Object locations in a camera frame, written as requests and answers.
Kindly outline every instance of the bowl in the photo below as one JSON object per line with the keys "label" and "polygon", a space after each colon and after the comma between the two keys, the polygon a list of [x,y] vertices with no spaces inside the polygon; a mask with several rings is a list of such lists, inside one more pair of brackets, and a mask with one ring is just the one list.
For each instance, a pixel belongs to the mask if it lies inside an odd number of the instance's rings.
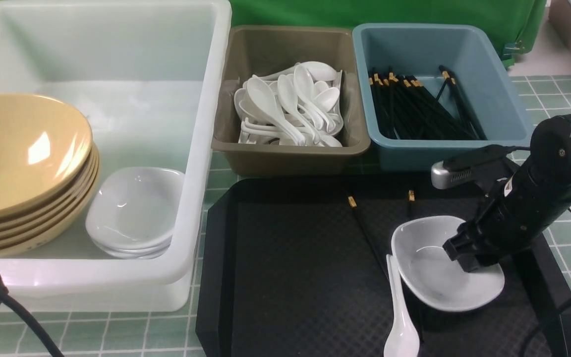
{"label": "bowl", "polygon": [[110,249],[159,246],[173,233],[184,174],[130,167],[107,178],[89,207],[85,228]]}
{"label": "bowl", "polygon": [[39,95],[0,95],[0,218],[59,192],[91,144],[89,123],[73,106]]}
{"label": "bowl", "polygon": [[83,209],[89,203],[89,200],[96,192],[95,187],[98,183],[100,163],[97,162],[97,167],[91,178],[91,183],[88,184],[88,189],[80,192],[70,205],[64,208],[63,212],[59,212],[56,217],[43,223],[24,234],[23,241],[9,241],[7,246],[0,246],[0,257],[8,257],[10,255],[17,255],[25,253],[26,251],[39,248],[48,242],[51,242],[56,237],[61,235],[63,231],[72,226],[73,222],[81,215]]}
{"label": "bowl", "polygon": [[424,217],[406,222],[392,235],[392,252],[406,286],[437,310],[474,310],[504,289],[506,280],[499,264],[466,273],[442,249],[462,223],[463,219],[453,216]]}
{"label": "bowl", "polygon": [[105,253],[111,255],[115,258],[120,259],[151,259],[157,258],[167,251],[171,245],[171,238],[159,246],[153,246],[152,248],[137,249],[137,250],[127,250],[127,249],[111,249],[100,244],[97,241],[92,241],[98,248],[100,248]]}
{"label": "bowl", "polygon": [[98,160],[98,150],[96,147],[92,147],[86,163],[77,176],[59,193],[54,195],[50,201],[45,202],[45,205],[0,220],[0,239],[22,234],[44,223],[50,217],[61,212],[73,197],[87,192],[88,185],[92,182],[97,171]]}

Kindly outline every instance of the white porcelain spoon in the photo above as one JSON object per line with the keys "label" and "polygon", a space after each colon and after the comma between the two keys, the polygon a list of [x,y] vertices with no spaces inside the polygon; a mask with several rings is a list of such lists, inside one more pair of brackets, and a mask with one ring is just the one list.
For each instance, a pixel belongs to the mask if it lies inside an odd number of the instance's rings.
{"label": "white porcelain spoon", "polygon": [[244,100],[245,98],[245,89],[244,88],[239,88],[238,90],[235,91],[235,94],[233,95],[233,104],[235,105],[235,111],[237,112],[237,115],[240,117],[240,119],[242,119],[244,117],[244,114],[241,110],[241,108],[239,107],[239,103]]}
{"label": "white porcelain spoon", "polygon": [[279,78],[279,75],[294,73],[294,69],[298,65],[301,65],[310,71],[310,74],[316,81],[333,81],[336,79],[337,72],[334,68],[326,63],[317,61],[297,63],[288,69],[284,69],[280,72],[264,75],[263,77],[258,78],[263,79],[264,81],[276,81],[276,79]]}
{"label": "white porcelain spoon", "polygon": [[[329,135],[328,133],[326,133],[324,131],[319,132],[319,131],[316,131],[315,129],[309,129],[309,128],[306,128],[304,126],[299,126],[296,129],[301,131],[301,133],[303,133],[305,135],[306,139],[312,138],[315,133],[319,134],[320,140],[317,143],[313,143],[314,145],[327,146],[327,147],[342,147],[343,146],[340,141],[336,140],[336,138],[334,138],[333,136]],[[250,120],[248,120],[248,118],[245,118],[245,120],[242,122],[241,132],[245,133],[245,134],[250,134],[251,136],[252,135],[261,135],[261,136],[272,136],[275,138],[281,138],[281,136],[279,136],[279,135],[283,134],[283,132],[280,131],[279,128],[277,128],[276,126],[253,124],[250,122]]]}
{"label": "white porcelain spoon", "polygon": [[294,83],[292,83],[285,75],[282,74],[279,75],[279,79],[277,79],[277,88],[281,106],[285,109],[286,112],[297,118],[299,122],[301,122],[301,124],[303,124],[303,126],[307,128],[308,131],[310,131],[314,145],[319,144],[321,141],[319,132],[310,125],[310,122],[308,122],[308,120],[305,119],[297,109],[299,97],[294,90]]}
{"label": "white porcelain spoon", "polygon": [[292,140],[292,138],[290,138],[290,136],[286,133],[284,133],[283,131],[280,131],[278,128],[274,127],[274,126],[269,126],[267,128],[264,129],[255,129],[254,127],[252,127],[253,124],[247,124],[247,122],[242,122],[241,125],[241,130],[244,131],[245,133],[249,133],[251,135],[256,135],[256,136],[261,136],[263,139],[259,139],[257,143],[255,144],[265,144],[266,142],[270,141],[273,138],[278,138],[279,140],[289,140],[289,142],[291,142],[292,144],[290,145],[296,145],[295,142]]}
{"label": "white porcelain spoon", "polygon": [[323,93],[323,91],[327,90],[328,88],[329,88],[329,84],[327,84],[326,81],[318,81],[317,83],[314,83],[315,95],[319,95],[320,93]]}
{"label": "white porcelain spoon", "polygon": [[398,260],[390,254],[387,255],[387,272],[389,285],[392,288],[392,299],[394,299],[394,325],[387,337],[383,356],[417,357],[420,350],[420,338],[406,309]]}
{"label": "white porcelain spoon", "polygon": [[[312,120],[312,117],[308,114],[308,113],[303,113],[301,114],[305,119],[307,119],[308,121]],[[330,118],[331,120],[334,120],[335,122],[339,121],[339,116],[335,115],[334,113],[328,113],[327,117]],[[288,120],[289,122],[291,122],[294,126],[301,126],[302,124],[300,124],[299,120],[296,119],[293,115],[290,115],[288,113],[285,113],[285,119]]]}
{"label": "white porcelain spoon", "polygon": [[279,88],[278,88],[277,81],[268,83],[268,87],[270,87],[270,89],[272,90],[272,93],[274,93],[275,95],[279,94]]}
{"label": "white porcelain spoon", "polygon": [[326,90],[322,91],[321,93],[319,93],[319,95],[315,97],[314,102],[319,104],[320,110],[328,113],[334,108],[336,102],[338,102],[338,97],[340,97],[340,95],[341,91],[338,90],[338,88],[336,87],[327,88]]}
{"label": "white porcelain spoon", "polygon": [[336,124],[327,117],[327,113],[324,113],[319,109],[319,107],[314,103],[314,81],[308,70],[298,65],[294,68],[294,90],[301,100],[303,100],[304,107],[308,109],[308,113],[313,117],[318,115],[326,123],[326,131],[333,131]]}
{"label": "white porcelain spoon", "polygon": [[248,79],[246,95],[274,126],[290,136],[297,145],[305,145],[305,136],[286,120],[283,111],[277,106],[272,90],[264,81],[258,78]]}
{"label": "white porcelain spoon", "polygon": [[[345,72],[343,72],[343,71],[338,72],[338,75],[336,75],[336,79],[332,82],[332,88],[338,89],[339,93],[341,92],[341,80],[343,78],[343,75],[345,75]],[[331,136],[336,136],[336,135],[338,135],[338,133],[340,133],[340,131],[343,129],[343,126],[345,125],[345,122],[344,122],[343,117],[341,115],[341,102],[340,102],[340,100],[338,100],[336,102],[335,106],[332,108],[332,110],[327,115],[330,117],[330,119],[332,119],[336,122],[336,128],[333,131],[329,132],[329,134]]]}
{"label": "white porcelain spoon", "polygon": [[298,107],[303,111],[304,117],[310,118],[316,129],[323,129],[323,118],[316,111],[308,109],[305,104],[301,104],[301,100],[299,100]]}
{"label": "white porcelain spoon", "polygon": [[264,118],[263,113],[258,111],[254,106],[250,106],[250,102],[247,99],[243,99],[237,104],[239,110],[241,111],[240,118],[250,118],[254,122],[260,122],[262,124],[272,124],[271,121]]}
{"label": "white porcelain spoon", "polygon": [[[311,139],[311,134],[308,133],[303,133],[306,138],[310,138]],[[294,142],[292,140],[290,140],[290,138],[282,138],[279,140],[279,145],[294,145]],[[343,145],[341,145],[341,142],[336,140],[335,138],[333,138],[333,136],[330,135],[321,135],[321,142],[319,142],[319,144],[316,145],[310,145],[310,146],[319,146],[319,147],[342,147]]]}

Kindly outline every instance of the stack of yellow bowls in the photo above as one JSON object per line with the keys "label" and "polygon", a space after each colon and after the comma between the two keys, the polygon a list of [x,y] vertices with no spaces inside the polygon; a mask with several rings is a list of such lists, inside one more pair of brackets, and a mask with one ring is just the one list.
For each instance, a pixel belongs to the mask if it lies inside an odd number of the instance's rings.
{"label": "stack of yellow bowls", "polygon": [[100,158],[74,107],[0,95],[0,257],[52,241],[93,196]]}

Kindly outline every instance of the white dish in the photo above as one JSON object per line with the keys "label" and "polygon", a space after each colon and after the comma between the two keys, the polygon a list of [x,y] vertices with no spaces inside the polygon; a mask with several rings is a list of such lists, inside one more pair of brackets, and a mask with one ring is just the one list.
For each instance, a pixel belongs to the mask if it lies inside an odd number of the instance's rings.
{"label": "white dish", "polygon": [[110,249],[160,246],[172,236],[184,174],[129,167],[114,172],[89,207],[89,236]]}
{"label": "white dish", "polygon": [[111,255],[115,258],[120,259],[152,259],[161,256],[162,254],[167,251],[171,242],[163,246],[156,246],[153,250],[144,250],[144,251],[135,251],[134,253],[127,253],[125,251],[118,251],[111,248],[107,248],[106,246],[102,246],[99,242],[94,242],[94,244],[100,248],[105,253]]}
{"label": "white dish", "polygon": [[452,216],[425,217],[406,222],[392,235],[392,252],[406,286],[437,310],[474,310],[493,301],[504,289],[499,264],[466,273],[442,249],[463,222]]}

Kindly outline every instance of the brown plastic bin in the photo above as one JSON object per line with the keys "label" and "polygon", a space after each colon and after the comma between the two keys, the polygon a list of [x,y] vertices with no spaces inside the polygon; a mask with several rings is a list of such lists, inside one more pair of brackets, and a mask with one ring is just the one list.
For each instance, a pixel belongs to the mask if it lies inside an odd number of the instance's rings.
{"label": "brown plastic bin", "polygon": [[[239,144],[240,119],[233,104],[235,91],[253,74],[279,72],[304,61],[321,61],[344,71],[340,109],[345,125],[337,136],[343,147]],[[350,159],[363,154],[370,144],[349,30],[251,25],[231,29],[212,147],[224,153],[236,174],[251,177],[340,174]]]}

